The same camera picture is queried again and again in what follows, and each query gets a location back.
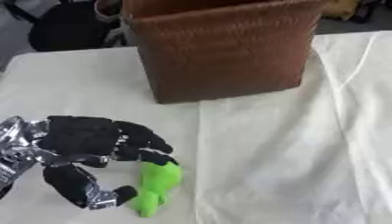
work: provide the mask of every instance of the white cloth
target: white cloth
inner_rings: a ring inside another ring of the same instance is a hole
[[[105,116],[175,147],[185,180],[152,218],[126,206],[80,210],[25,174],[0,201],[2,224],[384,224],[392,221],[392,32],[319,36],[300,87],[159,105],[134,48],[16,57],[0,119]],[[137,163],[95,169],[137,186]]]

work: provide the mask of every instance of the green toy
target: green toy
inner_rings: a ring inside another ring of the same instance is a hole
[[[181,179],[181,168],[173,162],[165,165],[142,162],[140,189],[127,206],[142,217],[151,217],[167,201],[167,191],[177,186]]]

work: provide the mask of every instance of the floor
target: floor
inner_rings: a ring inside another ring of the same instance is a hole
[[[34,15],[42,14],[57,3],[56,0],[18,0],[18,2],[20,7]],[[367,24],[321,20],[317,34],[392,30],[391,21],[392,10],[381,5],[377,8],[373,20]],[[16,20],[0,6],[0,71],[5,69],[13,56],[33,52],[27,42],[27,34],[31,26],[25,21]]]

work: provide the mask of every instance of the woven basket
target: woven basket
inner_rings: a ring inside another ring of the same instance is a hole
[[[323,0],[124,0],[158,102],[294,88]]]

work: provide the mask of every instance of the robotic hand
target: robotic hand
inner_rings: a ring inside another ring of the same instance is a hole
[[[105,167],[110,159],[177,165],[172,147],[143,125],[105,118],[49,116],[42,122],[12,117],[0,123],[0,199],[36,163],[46,183],[78,207],[120,206],[135,198],[130,185],[104,191],[96,178],[75,164]]]

